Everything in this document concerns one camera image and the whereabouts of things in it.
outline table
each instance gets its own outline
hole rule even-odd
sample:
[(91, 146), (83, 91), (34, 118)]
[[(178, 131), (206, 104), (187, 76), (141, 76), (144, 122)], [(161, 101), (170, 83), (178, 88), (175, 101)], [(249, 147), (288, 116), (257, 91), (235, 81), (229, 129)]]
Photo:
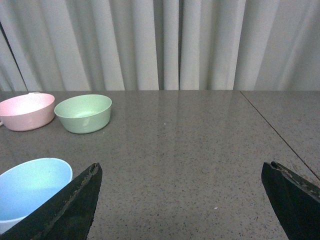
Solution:
[[(45, 157), (67, 161), (74, 176), (99, 162), (103, 178), (89, 240), (285, 240), (261, 183), (263, 162), (277, 161), (320, 186), (314, 174), (319, 166), (313, 160), (306, 165), (300, 148), (286, 140), (290, 130), (281, 130), (273, 122), (278, 115), (263, 110), (276, 104), (275, 93), (48, 93), (56, 104), (106, 95), (112, 99), (110, 122), (89, 134), (66, 131), (57, 117), (26, 132), (2, 126), (0, 174)], [(2, 92), (0, 100), (20, 94)], [(286, 103), (286, 93), (278, 96)]]

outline green bowl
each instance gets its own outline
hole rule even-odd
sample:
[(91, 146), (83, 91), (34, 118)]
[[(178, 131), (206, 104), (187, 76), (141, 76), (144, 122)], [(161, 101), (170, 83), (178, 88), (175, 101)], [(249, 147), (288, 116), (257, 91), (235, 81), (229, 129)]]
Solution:
[(104, 95), (80, 95), (60, 102), (54, 113), (69, 132), (88, 134), (108, 124), (111, 104), (111, 99)]

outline pink bowl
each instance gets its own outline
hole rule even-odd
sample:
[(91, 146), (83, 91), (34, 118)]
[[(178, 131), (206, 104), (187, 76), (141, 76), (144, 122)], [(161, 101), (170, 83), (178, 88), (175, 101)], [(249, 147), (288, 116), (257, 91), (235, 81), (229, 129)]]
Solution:
[(0, 102), (0, 126), (13, 131), (40, 128), (55, 117), (55, 97), (32, 92)]

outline curtain fold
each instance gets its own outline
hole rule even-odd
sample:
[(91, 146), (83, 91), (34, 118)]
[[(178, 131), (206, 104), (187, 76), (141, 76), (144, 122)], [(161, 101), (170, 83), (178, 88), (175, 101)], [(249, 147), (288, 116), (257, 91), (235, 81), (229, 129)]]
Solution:
[(0, 22), (1, 91), (320, 90), (320, 0), (2, 0)]

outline bowl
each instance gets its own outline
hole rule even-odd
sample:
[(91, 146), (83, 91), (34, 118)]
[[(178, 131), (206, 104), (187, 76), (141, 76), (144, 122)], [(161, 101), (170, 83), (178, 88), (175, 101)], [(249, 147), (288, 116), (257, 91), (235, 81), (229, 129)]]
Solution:
[(54, 112), (66, 130), (74, 134), (87, 134), (108, 124), (111, 104), (107, 96), (87, 94), (60, 102)]
[(70, 165), (58, 158), (39, 158), (0, 175), (0, 234), (27, 217), (71, 182)]
[(15, 96), (0, 102), (0, 126), (13, 131), (40, 128), (55, 117), (55, 97), (40, 92)]

